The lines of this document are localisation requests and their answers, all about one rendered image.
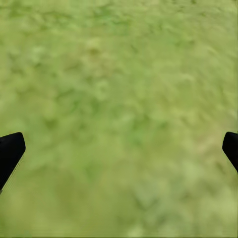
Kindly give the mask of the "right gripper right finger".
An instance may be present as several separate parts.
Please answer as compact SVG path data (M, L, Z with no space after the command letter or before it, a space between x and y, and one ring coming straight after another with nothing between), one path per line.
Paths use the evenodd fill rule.
M227 132L222 145L222 150L238 172L238 134Z

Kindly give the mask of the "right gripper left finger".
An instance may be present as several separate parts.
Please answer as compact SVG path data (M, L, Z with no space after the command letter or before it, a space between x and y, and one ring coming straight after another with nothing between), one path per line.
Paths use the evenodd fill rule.
M0 137L0 192L26 150L23 134Z

